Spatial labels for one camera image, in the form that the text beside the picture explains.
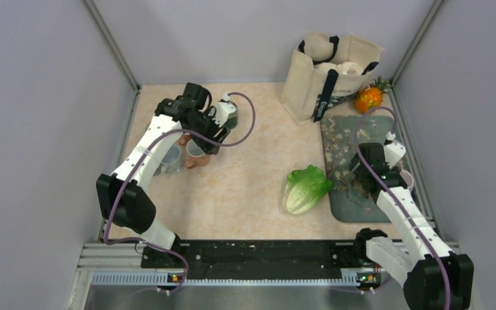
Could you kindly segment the pink mug large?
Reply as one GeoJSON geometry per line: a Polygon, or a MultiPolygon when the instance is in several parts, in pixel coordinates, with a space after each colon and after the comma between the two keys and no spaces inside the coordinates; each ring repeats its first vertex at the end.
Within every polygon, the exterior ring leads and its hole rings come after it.
{"type": "Polygon", "coordinates": [[[199,147],[193,140],[190,140],[186,146],[187,159],[185,160],[184,167],[186,169],[194,169],[197,167],[204,167],[210,162],[210,156],[206,154],[201,147],[199,147]]]}

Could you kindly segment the mauve cup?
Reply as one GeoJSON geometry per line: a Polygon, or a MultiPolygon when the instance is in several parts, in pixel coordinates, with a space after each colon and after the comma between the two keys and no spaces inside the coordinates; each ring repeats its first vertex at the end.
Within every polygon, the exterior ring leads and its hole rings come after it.
{"type": "Polygon", "coordinates": [[[415,188],[415,179],[413,175],[409,171],[402,169],[400,171],[400,176],[406,183],[408,190],[412,191],[415,188]]]}

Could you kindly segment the dark teal mug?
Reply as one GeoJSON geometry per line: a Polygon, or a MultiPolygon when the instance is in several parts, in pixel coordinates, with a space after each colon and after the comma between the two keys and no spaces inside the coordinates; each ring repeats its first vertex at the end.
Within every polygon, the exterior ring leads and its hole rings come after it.
{"type": "Polygon", "coordinates": [[[238,110],[235,110],[228,115],[227,121],[224,125],[229,129],[233,129],[238,125],[238,110]]]}

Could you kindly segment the white grey mug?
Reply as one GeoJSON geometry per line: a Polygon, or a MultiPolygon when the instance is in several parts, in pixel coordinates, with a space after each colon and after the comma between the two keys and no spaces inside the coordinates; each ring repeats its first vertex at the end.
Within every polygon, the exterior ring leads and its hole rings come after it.
{"type": "Polygon", "coordinates": [[[177,174],[183,170],[183,149],[174,144],[163,157],[160,164],[160,174],[177,174]]]}

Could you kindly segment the pink mug small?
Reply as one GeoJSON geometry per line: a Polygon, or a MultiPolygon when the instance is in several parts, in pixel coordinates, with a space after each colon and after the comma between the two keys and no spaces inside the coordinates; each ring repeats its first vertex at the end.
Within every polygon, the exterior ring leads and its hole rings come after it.
{"type": "Polygon", "coordinates": [[[185,147],[188,142],[191,140],[191,135],[190,134],[182,134],[181,137],[178,139],[178,145],[185,147]]]}

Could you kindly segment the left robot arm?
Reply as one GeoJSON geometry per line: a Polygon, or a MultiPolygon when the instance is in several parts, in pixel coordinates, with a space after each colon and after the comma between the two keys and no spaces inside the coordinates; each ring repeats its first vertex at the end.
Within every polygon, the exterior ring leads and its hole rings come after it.
{"type": "Polygon", "coordinates": [[[237,115],[238,107],[228,97],[213,103],[210,92],[195,83],[187,83],[176,98],[160,101],[131,153],[96,181],[104,219],[158,246],[156,257],[164,266],[177,265],[181,249],[174,245],[176,235],[158,219],[156,206],[147,194],[149,185],[165,155],[188,130],[200,134],[195,143],[204,153],[214,155],[237,115]]]}

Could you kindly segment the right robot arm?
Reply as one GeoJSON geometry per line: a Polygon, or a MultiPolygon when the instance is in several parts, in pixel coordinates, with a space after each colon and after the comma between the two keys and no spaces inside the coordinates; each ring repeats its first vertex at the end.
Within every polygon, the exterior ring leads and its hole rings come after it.
{"type": "Polygon", "coordinates": [[[363,228],[355,236],[353,258],[361,266],[383,267],[402,286],[410,309],[468,309],[473,262],[443,241],[421,213],[397,167],[405,153],[395,139],[356,146],[349,171],[395,226],[404,248],[384,231],[363,228]]]}

